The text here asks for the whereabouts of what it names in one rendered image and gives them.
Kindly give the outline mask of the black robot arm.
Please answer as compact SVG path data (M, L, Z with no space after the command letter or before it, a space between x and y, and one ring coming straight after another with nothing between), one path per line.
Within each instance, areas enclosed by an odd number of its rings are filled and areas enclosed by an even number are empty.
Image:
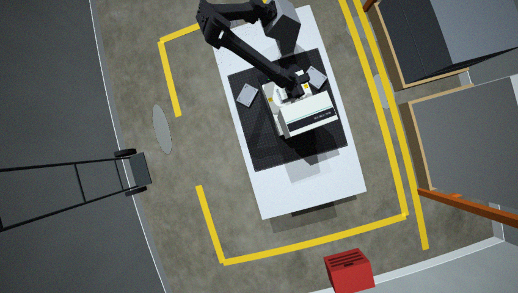
M308 72L298 76L292 71L283 69L229 29L230 21L234 20L255 24L260 19L262 26L266 27L276 16L277 9L273 0L269 4L265 4L262 0L250 0L241 4L210 4L206 0L200 0L195 18L208 44L218 50L220 47L229 49L267 75L281 89L287 87L293 98L300 98L305 95L301 84L310 80ZM222 30L224 33L219 38Z

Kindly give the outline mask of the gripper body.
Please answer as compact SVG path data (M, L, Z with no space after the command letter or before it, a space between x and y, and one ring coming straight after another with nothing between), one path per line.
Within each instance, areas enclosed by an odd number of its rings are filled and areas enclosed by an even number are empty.
M285 91L286 91L286 94L287 94L288 99L293 98L293 96L292 96L291 92L290 92L290 91L288 91L287 87L285 87Z

